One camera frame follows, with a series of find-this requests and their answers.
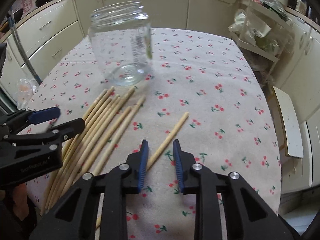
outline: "wooden stick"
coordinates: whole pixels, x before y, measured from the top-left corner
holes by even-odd
[[[117,119],[116,123],[112,126],[111,129],[113,129],[113,131],[115,131],[119,124],[123,121],[123,119],[129,114],[129,112],[131,111],[131,106],[128,106],[126,108],[126,110],[122,113],[122,115]],[[97,146],[100,145],[99,150],[97,151],[97,153],[99,154],[100,150],[103,148],[103,146],[107,143],[108,139],[106,139],[106,137],[103,138],[103,144],[99,143]],[[78,160],[78,162],[76,163],[76,166],[73,168],[72,173],[70,174],[70,177],[68,178],[68,181],[66,183],[66,185],[64,186],[64,189],[61,193],[61,195],[64,195],[65,192],[72,186],[73,181],[75,180],[78,171],[81,169],[81,165],[82,163],[85,161],[85,159],[88,157],[88,155],[91,152],[91,148],[86,148],[86,150],[81,154],[80,159]]]
[[[163,141],[160,147],[156,150],[156,152],[149,158],[147,163],[147,170],[156,162],[157,158],[162,154],[162,152],[167,148],[172,139],[176,136],[178,131],[181,129],[184,122],[188,119],[189,113],[185,112],[178,123],[173,127],[172,131],[169,133],[167,138]]]
[[[116,103],[120,100],[119,95],[116,95],[114,99],[111,100],[111,102],[107,105],[105,111],[108,111],[110,109],[112,109]],[[57,189],[59,188],[59,184],[61,183],[60,178],[63,177],[66,174],[66,171],[69,169],[71,163],[74,160],[74,152],[78,152],[77,150],[80,149],[82,147],[82,145],[80,145],[81,143],[81,139],[84,137],[85,133],[88,131],[89,127],[87,129],[85,129],[80,136],[78,137],[78,141],[74,144],[74,146],[70,149],[70,151],[67,152],[67,156],[65,159],[65,162],[63,163],[63,167],[58,171],[58,174],[56,176],[56,179],[51,187],[50,193],[49,193],[49,197],[47,200],[47,204],[46,204],[46,208],[51,208],[53,206],[52,202],[53,200],[56,198],[57,195]]]
[[[116,105],[116,107],[112,110],[112,112],[110,113],[110,115],[108,116],[108,118],[106,120],[102,120],[103,125],[98,129],[98,131],[96,133],[92,132],[93,138],[92,136],[88,136],[88,140],[89,140],[89,144],[88,147],[93,147],[94,143],[100,138],[101,134],[104,132],[104,130],[106,129],[106,127],[109,125],[109,123],[111,122],[111,120],[113,119],[113,117],[116,115],[116,113],[119,111],[119,109],[127,102],[127,100],[130,98],[130,96],[132,95],[132,93],[134,93],[134,88],[132,87],[131,89],[129,89],[129,91],[124,95],[124,97],[120,100],[120,102]],[[49,203],[49,208],[51,208],[59,199],[59,197],[61,196],[61,193],[63,191],[63,188],[67,182],[68,177],[70,176],[74,166],[76,165],[77,161],[79,160],[82,152],[85,150],[84,147],[81,147],[80,150],[77,152],[77,154],[75,155],[74,160],[72,161],[71,165],[69,168],[66,169],[66,175],[62,177],[62,180],[60,182],[59,187],[57,187],[58,190],[56,190],[54,192],[55,197],[52,197]]]
[[[106,89],[104,89],[100,95],[98,95],[98,97],[93,101],[93,103],[89,106],[89,108],[87,109],[87,111],[85,111],[84,115],[82,116],[82,119],[83,120],[87,120],[89,114],[91,113],[91,111],[94,109],[94,107],[98,104],[98,102],[100,101],[100,99],[105,95],[105,93],[107,92]],[[66,153],[72,143],[72,141],[75,139],[75,137],[73,137],[72,139],[68,140],[65,145],[63,146],[62,148],[62,160],[64,161],[65,160],[65,156],[66,156]],[[48,198],[48,195],[49,195],[49,192],[50,192],[50,189],[51,189],[51,186],[54,182],[54,179],[56,178],[58,174],[58,171],[53,171],[51,172],[50,174],[50,179],[49,179],[49,182],[47,184],[47,187],[44,191],[44,195],[43,195],[43,200],[42,200],[42,204],[41,204],[41,209],[40,209],[40,215],[42,216],[43,213],[44,213],[44,209],[45,209],[45,205],[46,205],[46,202],[47,202],[47,198]]]
[[[130,112],[130,114],[128,114],[128,116],[126,117],[124,122],[121,124],[121,126],[119,127],[119,129],[116,132],[115,136],[113,137],[109,147],[103,153],[100,161],[98,162],[97,166],[95,167],[95,169],[93,171],[94,175],[98,175],[101,172],[101,170],[104,167],[106,161],[108,160],[108,158],[111,155],[113,149],[115,148],[115,145],[119,142],[119,140],[120,140],[121,136],[123,135],[124,131],[127,129],[128,125],[130,124],[130,122],[133,119],[133,117],[135,116],[135,114],[138,112],[140,106],[143,104],[145,99],[146,99],[145,96],[142,96],[139,99],[139,101],[137,102],[137,104],[135,104],[135,106],[133,107],[133,109]]]
[[[98,144],[94,147],[93,151],[89,153],[88,159],[84,162],[84,165],[81,167],[81,172],[77,175],[75,181],[77,181],[84,173],[86,173],[97,156],[99,155],[100,151],[102,148],[105,146],[105,144],[108,142],[112,134],[116,131],[116,129],[119,127],[123,119],[129,114],[131,111],[132,107],[128,106],[126,110],[122,113],[122,115],[116,120],[116,122],[112,125],[110,129],[107,130],[107,134],[99,139]]]

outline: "metal screw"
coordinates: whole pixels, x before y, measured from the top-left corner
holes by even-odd
[[[202,169],[202,165],[200,163],[195,163],[192,165],[192,168],[196,171],[199,171]]]
[[[129,165],[126,163],[123,163],[119,166],[119,169],[121,169],[121,171],[126,171],[127,169],[129,169]]]
[[[49,146],[49,149],[54,151],[55,149],[57,149],[57,145],[56,144],[52,144]]]
[[[230,173],[231,179],[239,179],[240,175],[237,172],[232,172]]]
[[[82,175],[82,179],[85,179],[85,180],[91,179],[91,177],[92,177],[92,174],[89,172]]]

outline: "table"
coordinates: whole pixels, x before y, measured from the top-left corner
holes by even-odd
[[[115,47],[117,38],[110,41]],[[154,72],[146,77],[149,89],[143,91],[147,99],[103,171],[125,162],[142,139],[149,141],[151,155],[188,111],[190,117],[177,135],[182,149],[214,172],[238,171],[277,213],[281,168],[276,134],[265,97],[241,51],[230,39],[176,29],[152,29],[152,43]],[[121,60],[121,48],[116,51],[108,67]],[[59,106],[60,124],[81,117],[104,88],[108,81],[86,37],[45,78],[28,108]],[[134,104],[139,89],[135,94],[127,105]],[[50,125],[30,126],[24,132],[44,131]],[[172,160],[171,143],[148,172],[142,192],[128,196],[129,239],[193,239],[195,196],[180,194]],[[48,177],[27,183],[37,206]]]

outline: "plastic container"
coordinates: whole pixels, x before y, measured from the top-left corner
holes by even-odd
[[[105,78],[118,86],[134,85],[151,71],[151,29],[140,1],[93,11],[88,34]]]

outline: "plastic bag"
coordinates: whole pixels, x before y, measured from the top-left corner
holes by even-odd
[[[234,23],[229,26],[229,31],[234,33],[240,33],[245,20],[245,11],[238,9],[235,14]]]
[[[38,89],[35,79],[21,78],[17,84],[18,92],[16,92],[17,108],[26,108],[33,94]]]

